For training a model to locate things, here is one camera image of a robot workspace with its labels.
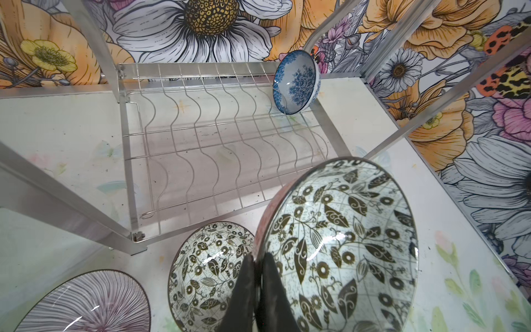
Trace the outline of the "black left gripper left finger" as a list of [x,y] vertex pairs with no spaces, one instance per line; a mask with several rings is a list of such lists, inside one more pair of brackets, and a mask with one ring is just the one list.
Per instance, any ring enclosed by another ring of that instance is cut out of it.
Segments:
[[247,332],[253,330],[256,297],[254,258],[243,258],[239,276],[228,309],[217,329],[218,332]]

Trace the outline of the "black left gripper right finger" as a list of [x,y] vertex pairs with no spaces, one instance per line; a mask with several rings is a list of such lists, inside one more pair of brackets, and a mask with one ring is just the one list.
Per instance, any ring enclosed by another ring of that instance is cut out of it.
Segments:
[[271,253],[261,261],[260,331],[300,331]]

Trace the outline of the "blue floral bowl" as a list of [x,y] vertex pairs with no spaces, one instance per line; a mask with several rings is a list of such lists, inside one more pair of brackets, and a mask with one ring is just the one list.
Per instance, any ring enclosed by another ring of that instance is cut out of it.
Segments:
[[286,115],[308,108],[315,101],[321,84],[317,62],[307,52],[288,53],[275,73],[273,98],[276,107]]

